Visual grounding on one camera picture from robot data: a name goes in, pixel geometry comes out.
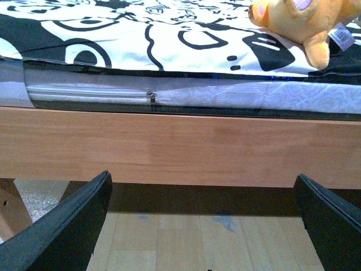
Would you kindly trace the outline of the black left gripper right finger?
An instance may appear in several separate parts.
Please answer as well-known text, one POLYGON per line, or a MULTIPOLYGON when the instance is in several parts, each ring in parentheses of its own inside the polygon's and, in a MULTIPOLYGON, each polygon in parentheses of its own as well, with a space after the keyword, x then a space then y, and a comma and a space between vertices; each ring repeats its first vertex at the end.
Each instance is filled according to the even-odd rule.
POLYGON ((360 270, 360 209, 304 174, 293 189, 324 270, 360 270))

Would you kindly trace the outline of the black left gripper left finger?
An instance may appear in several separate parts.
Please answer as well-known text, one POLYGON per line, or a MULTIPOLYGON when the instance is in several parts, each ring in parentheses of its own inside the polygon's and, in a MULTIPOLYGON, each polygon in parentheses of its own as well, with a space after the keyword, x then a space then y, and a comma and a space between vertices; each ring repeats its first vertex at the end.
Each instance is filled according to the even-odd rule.
POLYGON ((1 244, 1 270, 86 270, 112 193, 104 171, 1 244))

